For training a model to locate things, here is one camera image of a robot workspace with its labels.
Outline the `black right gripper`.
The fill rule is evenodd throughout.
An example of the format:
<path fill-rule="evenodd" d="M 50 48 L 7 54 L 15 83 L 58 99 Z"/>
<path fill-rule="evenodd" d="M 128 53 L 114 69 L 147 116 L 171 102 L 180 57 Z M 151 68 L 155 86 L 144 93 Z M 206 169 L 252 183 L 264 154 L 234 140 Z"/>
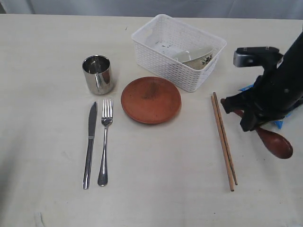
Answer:
<path fill-rule="evenodd" d="M 275 65 L 265 65 L 253 87 L 231 96 L 253 102 L 273 120 L 279 120 L 302 104 L 303 55 L 286 53 Z M 262 114 L 243 111 L 240 125 L 244 132 L 253 131 L 262 125 Z"/>

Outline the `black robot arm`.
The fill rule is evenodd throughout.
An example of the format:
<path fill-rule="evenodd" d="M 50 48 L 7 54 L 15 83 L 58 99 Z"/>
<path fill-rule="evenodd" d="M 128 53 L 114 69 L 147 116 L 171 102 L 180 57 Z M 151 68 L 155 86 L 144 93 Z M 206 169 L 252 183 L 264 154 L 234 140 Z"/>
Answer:
<path fill-rule="evenodd" d="M 243 111 L 243 131 L 253 131 L 280 120 L 303 104 L 303 36 L 299 35 L 285 54 L 271 46 L 240 47 L 234 52 L 236 67 L 264 69 L 253 86 L 222 101 L 226 113 Z"/>

